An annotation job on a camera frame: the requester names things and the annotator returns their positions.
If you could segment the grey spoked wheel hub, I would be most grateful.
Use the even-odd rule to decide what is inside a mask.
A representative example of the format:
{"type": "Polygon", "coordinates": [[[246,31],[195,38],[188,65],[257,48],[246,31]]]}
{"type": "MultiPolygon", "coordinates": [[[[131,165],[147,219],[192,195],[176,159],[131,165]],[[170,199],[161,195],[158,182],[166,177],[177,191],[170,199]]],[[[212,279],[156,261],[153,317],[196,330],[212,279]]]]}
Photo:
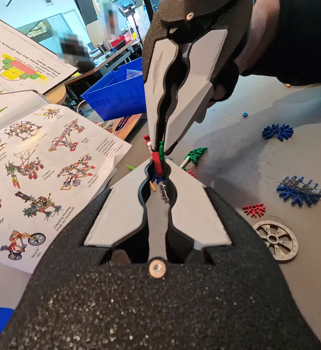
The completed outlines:
{"type": "Polygon", "coordinates": [[[286,226],[275,221],[260,221],[253,229],[279,263],[288,262],[296,257],[298,241],[286,226]]]}

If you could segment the tripod light stand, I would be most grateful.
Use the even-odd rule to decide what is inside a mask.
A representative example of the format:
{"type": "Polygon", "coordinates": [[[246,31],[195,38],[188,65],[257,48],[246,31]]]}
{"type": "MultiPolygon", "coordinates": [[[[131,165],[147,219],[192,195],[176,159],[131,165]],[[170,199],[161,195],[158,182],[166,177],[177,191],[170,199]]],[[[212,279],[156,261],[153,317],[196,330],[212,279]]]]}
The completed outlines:
{"type": "Polygon", "coordinates": [[[129,23],[134,25],[136,32],[136,38],[140,41],[141,48],[143,48],[143,40],[140,35],[139,26],[136,23],[136,1],[132,0],[118,0],[117,1],[119,11],[125,17],[125,20],[128,20],[129,23]]]}

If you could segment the white instruction sheet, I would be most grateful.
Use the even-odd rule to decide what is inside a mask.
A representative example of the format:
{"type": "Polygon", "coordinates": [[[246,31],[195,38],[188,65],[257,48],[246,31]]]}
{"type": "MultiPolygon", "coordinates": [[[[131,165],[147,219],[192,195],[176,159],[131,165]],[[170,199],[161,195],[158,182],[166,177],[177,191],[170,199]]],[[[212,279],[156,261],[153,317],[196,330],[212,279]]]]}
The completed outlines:
{"type": "Polygon", "coordinates": [[[47,93],[77,68],[0,20],[0,91],[47,93]]]}

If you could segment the multicolour construction toy model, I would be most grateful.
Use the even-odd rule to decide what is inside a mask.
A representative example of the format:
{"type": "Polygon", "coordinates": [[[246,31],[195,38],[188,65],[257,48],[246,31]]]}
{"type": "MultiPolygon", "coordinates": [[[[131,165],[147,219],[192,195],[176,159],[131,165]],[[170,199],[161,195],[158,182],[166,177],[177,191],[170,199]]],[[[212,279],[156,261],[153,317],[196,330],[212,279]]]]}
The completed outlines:
{"type": "Polygon", "coordinates": [[[143,136],[143,139],[145,140],[145,144],[151,154],[151,158],[153,161],[154,165],[154,171],[153,171],[153,177],[151,179],[151,182],[154,184],[156,182],[157,185],[159,185],[159,190],[160,190],[160,195],[162,200],[166,204],[170,204],[170,200],[167,196],[167,180],[164,176],[164,171],[163,171],[163,161],[160,161],[159,158],[159,153],[156,151],[152,151],[151,149],[151,140],[148,135],[143,136]]]}

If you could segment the cluttered wooden desk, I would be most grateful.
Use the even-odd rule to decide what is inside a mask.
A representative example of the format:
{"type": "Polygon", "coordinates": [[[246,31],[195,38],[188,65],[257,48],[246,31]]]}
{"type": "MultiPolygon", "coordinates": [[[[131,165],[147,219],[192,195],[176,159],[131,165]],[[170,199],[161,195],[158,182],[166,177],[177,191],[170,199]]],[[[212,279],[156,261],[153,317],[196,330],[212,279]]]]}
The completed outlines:
{"type": "Polygon", "coordinates": [[[117,67],[119,64],[125,62],[128,63],[130,61],[129,57],[132,53],[134,53],[134,45],[141,44],[140,40],[133,39],[126,45],[124,45],[121,49],[116,51],[112,56],[105,59],[101,64],[97,65],[92,70],[80,74],[76,77],[71,77],[67,81],[64,82],[65,85],[71,84],[73,82],[79,81],[83,78],[91,76],[97,72],[100,72],[103,76],[106,75],[109,71],[117,67]]]}

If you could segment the person's right hand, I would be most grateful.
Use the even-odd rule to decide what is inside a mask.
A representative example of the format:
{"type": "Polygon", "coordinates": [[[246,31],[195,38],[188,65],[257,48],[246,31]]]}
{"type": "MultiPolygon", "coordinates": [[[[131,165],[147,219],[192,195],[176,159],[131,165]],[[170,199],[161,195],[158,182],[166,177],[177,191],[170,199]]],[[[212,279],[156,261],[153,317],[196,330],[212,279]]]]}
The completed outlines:
{"type": "Polygon", "coordinates": [[[246,46],[235,59],[239,73],[251,69],[268,49],[276,36],[279,15],[279,0],[255,2],[246,46]]]}

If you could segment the plain blue plastic bin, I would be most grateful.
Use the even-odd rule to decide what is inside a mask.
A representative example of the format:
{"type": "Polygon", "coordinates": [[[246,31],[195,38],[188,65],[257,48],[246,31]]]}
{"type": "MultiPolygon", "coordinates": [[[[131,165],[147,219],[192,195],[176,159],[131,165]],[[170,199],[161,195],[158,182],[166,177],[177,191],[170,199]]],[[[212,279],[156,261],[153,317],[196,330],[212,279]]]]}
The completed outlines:
{"type": "Polygon", "coordinates": [[[108,72],[81,97],[105,121],[146,112],[142,75],[128,79],[128,71],[142,72],[142,58],[108,72]]]}

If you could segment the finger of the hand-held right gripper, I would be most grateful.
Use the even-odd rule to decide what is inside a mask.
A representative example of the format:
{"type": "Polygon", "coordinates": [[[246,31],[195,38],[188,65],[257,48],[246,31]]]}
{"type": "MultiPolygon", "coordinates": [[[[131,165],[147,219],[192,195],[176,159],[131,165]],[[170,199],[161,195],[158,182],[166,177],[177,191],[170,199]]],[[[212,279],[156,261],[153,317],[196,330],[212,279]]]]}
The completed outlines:
{"type": "Polygon", "coordinates": [[[164,153],[169,154],[196,120],[205,117],[205,108],[214,88],[210,81],[227,37],[227,29],[211,30],[189,48],[187,76],[176,92],[176,107],[164,133],[164,153]]]}
{"type": "Polygon", "coordinates": [[[168,125],[159,126],[165,121],[161,116],[160,106],[167,90],[166,74],[178,54],[178,45],[165,38],[155,42],[153,55],[149,64],[149,73],[144,83],[146,114],[148,120],[151,149],[158,149],[159,141],[164,140],[164,152],[171,153],[180,139],[180,110],[176,107],[170,115],[168,125]]]}

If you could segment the red half snowflake connector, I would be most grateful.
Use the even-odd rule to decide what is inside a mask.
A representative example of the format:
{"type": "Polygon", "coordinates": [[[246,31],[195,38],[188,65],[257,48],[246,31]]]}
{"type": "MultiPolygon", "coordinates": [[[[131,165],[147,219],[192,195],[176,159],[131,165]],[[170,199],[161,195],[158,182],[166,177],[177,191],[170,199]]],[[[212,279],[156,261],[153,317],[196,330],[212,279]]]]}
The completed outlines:
{"type": "Polygon", "coordinates": [[[246,215],[250,215],[251,217],[257,218],[264,216],[266,212],[266,207],[263,203],[258,203],[242,207],[242,210],[246,215]]]}

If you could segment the orange toy packaging bag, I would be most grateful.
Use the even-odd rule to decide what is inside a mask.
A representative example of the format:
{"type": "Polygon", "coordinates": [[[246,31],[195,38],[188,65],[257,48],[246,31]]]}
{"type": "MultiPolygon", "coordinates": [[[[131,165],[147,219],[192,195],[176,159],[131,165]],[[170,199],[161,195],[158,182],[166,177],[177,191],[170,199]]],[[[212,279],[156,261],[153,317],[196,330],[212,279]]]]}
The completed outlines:
{"type": "Polygon", "coordinates": [[[120,138],[121,140],[126,140],[127,136],[136,127],[142,116],[143,114],[140,113],[131,116],[126,116],[123,118],[94,123],[102,129],[106,130],[107,132],[120,138]]]}

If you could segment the open toy instruction booklet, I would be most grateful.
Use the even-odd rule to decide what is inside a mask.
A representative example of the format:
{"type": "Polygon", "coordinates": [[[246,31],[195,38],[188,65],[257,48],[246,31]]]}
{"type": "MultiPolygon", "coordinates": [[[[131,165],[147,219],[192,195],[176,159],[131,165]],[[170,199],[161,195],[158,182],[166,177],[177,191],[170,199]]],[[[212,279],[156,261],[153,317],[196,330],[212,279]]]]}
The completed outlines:
{"type": "Polygon", "coordinates": [[[32,273],[130,148],[32,91],[0,94],[0,263],[32,273]]]}

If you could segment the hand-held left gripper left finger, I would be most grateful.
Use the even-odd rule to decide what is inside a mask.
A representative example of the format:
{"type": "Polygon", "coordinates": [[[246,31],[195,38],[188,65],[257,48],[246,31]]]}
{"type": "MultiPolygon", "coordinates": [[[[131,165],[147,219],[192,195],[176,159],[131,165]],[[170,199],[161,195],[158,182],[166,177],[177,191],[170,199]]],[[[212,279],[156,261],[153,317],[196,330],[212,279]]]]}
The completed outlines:
{"type": "Polygon", "coordinates": [[[132,263],[149,259],[149,226],[146,202],[154,165],[149,159],[110,187],[84,246],[125,250],[132,263]]]}

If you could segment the blue snowflake connector with grey piece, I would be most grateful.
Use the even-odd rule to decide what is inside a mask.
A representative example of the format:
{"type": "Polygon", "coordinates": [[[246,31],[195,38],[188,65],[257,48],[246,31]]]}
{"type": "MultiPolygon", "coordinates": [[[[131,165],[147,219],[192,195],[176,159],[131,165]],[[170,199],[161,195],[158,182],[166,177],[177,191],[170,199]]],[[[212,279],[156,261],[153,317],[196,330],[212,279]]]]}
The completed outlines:
{"type": "Polygon", "coordinates": [[[284,177],[279,181],[276,191],[284,202],[291,200],[293,206],[302,207],[305,204],[311,207],[317,205],[321,199],[318,183],[314,183],[313,180],[305,182],[303,176],[284,177]]]}

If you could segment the round wooden stool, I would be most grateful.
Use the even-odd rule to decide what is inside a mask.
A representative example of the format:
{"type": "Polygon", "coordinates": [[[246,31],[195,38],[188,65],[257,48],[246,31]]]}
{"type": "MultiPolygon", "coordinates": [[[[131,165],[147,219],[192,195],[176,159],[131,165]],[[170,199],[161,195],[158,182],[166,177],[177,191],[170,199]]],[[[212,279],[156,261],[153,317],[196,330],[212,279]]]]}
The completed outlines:
{"type": "Polygon", "coordinates": [[[60,85],[43,94],[43,96],[49,102],[49,104],[62,105],[67,96],[66,85],[64,83],[61,83],[60,85]]]}

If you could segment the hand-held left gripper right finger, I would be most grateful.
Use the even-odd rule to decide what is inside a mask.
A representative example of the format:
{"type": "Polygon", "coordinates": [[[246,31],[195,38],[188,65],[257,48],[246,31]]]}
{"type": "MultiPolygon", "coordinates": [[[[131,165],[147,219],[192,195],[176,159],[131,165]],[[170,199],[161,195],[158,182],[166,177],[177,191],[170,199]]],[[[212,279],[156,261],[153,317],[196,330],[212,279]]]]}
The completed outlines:
{"type": "Polygon", "coordinates": [[[164,173],[170,202],[165,235],[167,261],[181,264],[192,251],[232,245],[206,186],[168,159],[164,161],[164,173]]]}

